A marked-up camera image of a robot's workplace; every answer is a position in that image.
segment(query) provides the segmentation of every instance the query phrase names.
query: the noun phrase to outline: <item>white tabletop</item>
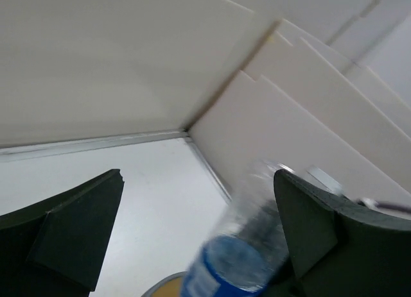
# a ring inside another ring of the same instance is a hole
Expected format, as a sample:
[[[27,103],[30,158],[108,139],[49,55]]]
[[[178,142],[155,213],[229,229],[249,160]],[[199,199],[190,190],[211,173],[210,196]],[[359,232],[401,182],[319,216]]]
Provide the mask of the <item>white tabletop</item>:
[[[225,202],[184,139],[0,163],[0,214],[121,169],[123,197],[92,297],[141,296],[187,268]]]

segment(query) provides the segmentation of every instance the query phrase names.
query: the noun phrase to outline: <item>plastic bottle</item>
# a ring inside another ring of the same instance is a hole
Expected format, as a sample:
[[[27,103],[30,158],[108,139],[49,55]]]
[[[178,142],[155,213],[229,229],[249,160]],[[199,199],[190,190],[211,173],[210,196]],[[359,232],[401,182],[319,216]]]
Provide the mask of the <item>plastic bottle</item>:
[[[257,296],[284,264],[288,248],[273,186],[278,169],[291,171],[265,160],[248,167],[184,277],[181,297]]]

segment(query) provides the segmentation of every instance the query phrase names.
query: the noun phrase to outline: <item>metal strip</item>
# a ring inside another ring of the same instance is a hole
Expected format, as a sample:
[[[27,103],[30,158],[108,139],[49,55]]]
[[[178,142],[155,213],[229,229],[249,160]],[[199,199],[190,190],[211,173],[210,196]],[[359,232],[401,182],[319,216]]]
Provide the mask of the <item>metal strip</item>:
[[[75,140],[15,148],[0,149],[0,162],[39,158],[53,155],[77,153],[102,148],[113,148],[131,144],[147,143],[153,141],[185,138],[188,134],[183,130],[170,130],[164,132],[147,132],[133,135],[117,135],[97,139]]]
[[[220,194],[223,197],[224,201],[226,203],[229,203],[231,201],[231,195],[227,188],[225,188],[224,184],[221,182],[217,174],[214,172],[213,168],[210,166],[208,161],[204,158],[203,154],[197,147],[197,145],[194,143],[193,139],[190,137],[185,138],[188,146],[191,148],[191,150],[194,152],[194,155],[197,157],[197,159],[200,161],[202,166],[204,167],[205,171],[208,173],[210,179],[215,183],[216,187],[220,190]]]

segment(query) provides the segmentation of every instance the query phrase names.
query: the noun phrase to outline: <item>dark object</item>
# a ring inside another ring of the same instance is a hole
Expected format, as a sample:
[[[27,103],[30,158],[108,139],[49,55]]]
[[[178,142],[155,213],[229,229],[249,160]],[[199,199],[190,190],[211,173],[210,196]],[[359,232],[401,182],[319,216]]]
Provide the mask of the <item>dark object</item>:
[[[264,297],[411,296],[411,221],[320,190],[285,170],[274,189],[292,270]]]
[[[123,192],[110,170],[0,217],[0,296],[83,297],[94,291]]]

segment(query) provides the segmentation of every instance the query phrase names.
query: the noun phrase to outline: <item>bottle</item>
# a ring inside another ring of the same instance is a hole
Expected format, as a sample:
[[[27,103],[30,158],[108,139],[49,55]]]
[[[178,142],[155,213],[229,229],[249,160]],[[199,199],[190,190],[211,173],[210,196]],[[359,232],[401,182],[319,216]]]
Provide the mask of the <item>bottle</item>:
[[[288,258],[273,179],[285,165],[248,166],[231,204],[183,279],[181,297],[252,297],[261,294]]]

